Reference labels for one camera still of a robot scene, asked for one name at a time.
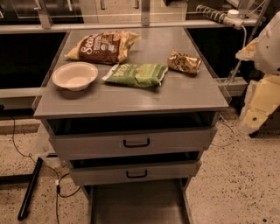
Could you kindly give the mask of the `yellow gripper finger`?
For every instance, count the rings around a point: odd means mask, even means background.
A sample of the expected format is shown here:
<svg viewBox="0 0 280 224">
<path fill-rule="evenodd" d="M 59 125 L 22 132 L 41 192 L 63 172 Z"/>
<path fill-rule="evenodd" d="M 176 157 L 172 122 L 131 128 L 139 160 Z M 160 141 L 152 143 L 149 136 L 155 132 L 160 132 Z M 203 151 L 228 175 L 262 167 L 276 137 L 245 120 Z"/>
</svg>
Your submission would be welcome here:
<svg viewBox="0 0 280 224">
<path fill-rule="evenodd" d="M 254 38 L 252 41 L 250 41 L 246 46 L 237 52 L 235 57 L 238 60 L 244 61 L 254 60 L 257 40 L 258 38 Z"/>
<path fill-rule="evenodd" d="M 241 110 L 239 131 L 252 134 L 258 131 L 280 106 L 280 75 L 265 74 L 247 87 Z"/>
</svg>

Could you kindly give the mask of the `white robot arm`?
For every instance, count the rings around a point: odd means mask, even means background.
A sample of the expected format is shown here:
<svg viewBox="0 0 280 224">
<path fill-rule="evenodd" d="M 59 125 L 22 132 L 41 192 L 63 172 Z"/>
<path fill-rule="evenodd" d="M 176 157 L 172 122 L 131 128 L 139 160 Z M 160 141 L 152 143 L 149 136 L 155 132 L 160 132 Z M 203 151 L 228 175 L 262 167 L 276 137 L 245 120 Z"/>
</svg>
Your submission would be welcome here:
<svg viewBox="0 0 280 224">
<path fill-rule="evenodd" d="M 240 131 L 258 131 L 280 106 L 280 11 L 269 21 L 259 36 L 243 47 L 235 57 L 252 60 L 255 69 L 264 73 L 255 84 L 251 101 L 242 118 Z"/>
</svg>

